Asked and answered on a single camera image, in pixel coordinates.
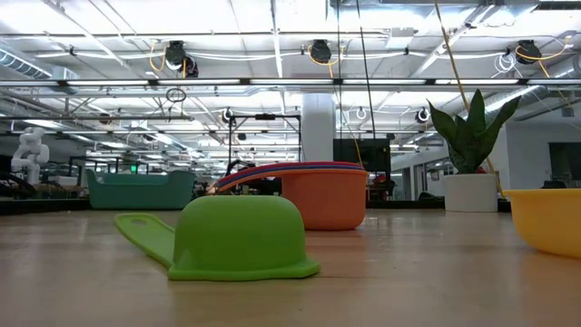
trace white planter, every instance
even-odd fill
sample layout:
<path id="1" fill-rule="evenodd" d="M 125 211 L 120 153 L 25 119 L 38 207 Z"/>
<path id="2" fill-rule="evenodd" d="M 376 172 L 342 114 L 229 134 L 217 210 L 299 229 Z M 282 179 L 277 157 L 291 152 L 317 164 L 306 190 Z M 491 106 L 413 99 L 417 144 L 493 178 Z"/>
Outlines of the white planter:
<path id="1" fill-rule="evenodd" d="M 463 213 L 498 211 L 497 178 L 491 173 L 455 174 L 444 178 L 446 210 Z"/>

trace white robot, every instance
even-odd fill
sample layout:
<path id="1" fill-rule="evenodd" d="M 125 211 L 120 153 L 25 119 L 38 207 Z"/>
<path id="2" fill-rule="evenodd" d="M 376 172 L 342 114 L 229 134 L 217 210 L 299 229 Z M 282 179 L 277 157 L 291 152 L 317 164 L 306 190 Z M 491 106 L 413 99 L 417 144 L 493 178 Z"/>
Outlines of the white robot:
<path id="1" fill-rule="evenodd" d="M 49 150 L 46 144 L 43 144 L 41 138 L 44 135 L 44 129 L 40 127 L 28 127 L 25 133 L 20 135 L 20 145 L 18 150 L 12 156 L 12 171 L 20 171 L 22 167 L 28 169 L 27 182 L 31 185 L 38 184 L 40 174 L 40 164 L 48 163 Z"/>

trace yellow bowl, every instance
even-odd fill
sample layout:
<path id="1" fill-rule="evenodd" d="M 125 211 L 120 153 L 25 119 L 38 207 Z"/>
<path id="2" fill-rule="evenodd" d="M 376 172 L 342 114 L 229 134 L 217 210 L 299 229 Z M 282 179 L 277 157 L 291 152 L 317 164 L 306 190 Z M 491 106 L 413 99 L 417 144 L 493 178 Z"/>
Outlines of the yellow bowl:
<path id="1" fill-rule="evenodd" d="M 581 258 L 581 189 L 505 191 L 517 232 L 538 250 Z"/>

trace green leaf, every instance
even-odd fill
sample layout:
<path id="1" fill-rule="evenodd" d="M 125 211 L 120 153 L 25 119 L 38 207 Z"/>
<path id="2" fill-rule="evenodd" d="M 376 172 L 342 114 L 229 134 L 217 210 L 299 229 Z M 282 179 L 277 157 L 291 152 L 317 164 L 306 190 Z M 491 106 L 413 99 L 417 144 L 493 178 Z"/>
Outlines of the green leaf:
<path id="1" fill-rule="evenodd" d="M 459 171 L 460 168 L 462 168 L 462 173 L 474 173 L 484 161 L 484 159 L 479 159 L 478 139 L 474 135 L 470 124 L 462 119 L 462 117 L 456 116 L 456 126 L 455 142 L 450 145 L 454 151 L 464 159 L 462 166 L 456 168 L 458 168 Z"/>
<path id="2" fill-rule="evenodd" d="M 502 125 L 513 115 L 518 108 L 520 96 L 505 103 L 498 111 L 494 121 L 490 124 L 486 131 L 477 136 L 480 145 L 480 156 L 486 159 L 492 152 L 494 144 L 497 142 L 498 132 Z"/>
<path id="3" fill-rule="evenodd" d="M 484 98 L 480 90 L 476 90 L 474 93 L 469 109 L 467 122 L 472 127 L 472 131 L 474 131 L 474 134 L 484 132 L 487 129 L 487 125 L 484 118 Z"/>
<path id="4" fill-rule="evenodd" d="M 454 164 L 454 167 L 458 169 L 458 173 L 474 173 L 474 171 L 471 171 L 472 165 L 468 164 L 466 160 L 464 160 L 464 157 L 456 152 L 450 145 L 448 145 L 448 153 L 450 161 Z"/>
<path id="5" fill-rule="evenodd" d="M 454 124 L 454 120 L 448 114 L 434 108 L 434 105 L 430 101 L 428 101 L 428 104 L 434 128 L 448 142 L 454 143 L 454 137 L 456 137 L 456 124 Z"/>

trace teal bin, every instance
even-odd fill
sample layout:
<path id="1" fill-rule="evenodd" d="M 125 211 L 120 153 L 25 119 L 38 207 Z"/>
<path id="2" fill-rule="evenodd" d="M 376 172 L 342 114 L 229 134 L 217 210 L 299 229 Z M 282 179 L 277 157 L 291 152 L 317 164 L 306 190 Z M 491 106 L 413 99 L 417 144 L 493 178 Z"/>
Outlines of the teal bin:
<path id="1" fill-rule="evenodd" d="M 167 175 L 107 173 L 97 181 L 87 171 L 89 199 L 94 209 L 183 209 L 192 200 L 193 173 Z"/>

